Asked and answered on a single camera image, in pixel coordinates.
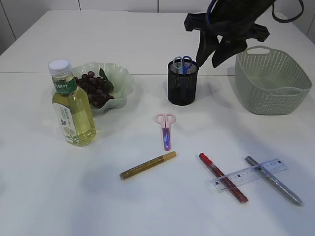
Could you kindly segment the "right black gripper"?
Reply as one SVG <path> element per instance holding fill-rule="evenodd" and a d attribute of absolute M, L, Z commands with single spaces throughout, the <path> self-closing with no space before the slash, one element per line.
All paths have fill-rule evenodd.
<path fill-rule="evenodd" d="M 265 41 L 270 33 L 255 21 L 269 7 L 269 0 L 213 0 L 205 13 L 189 13 L 184 21 L 186 31 L 200 31 L 197 66 L 214 52 L 212 65 L 216 68 L 243 52 L 248 46 L 246 39 Z M 220 44 L 218 35 L 223 36 Z"/>

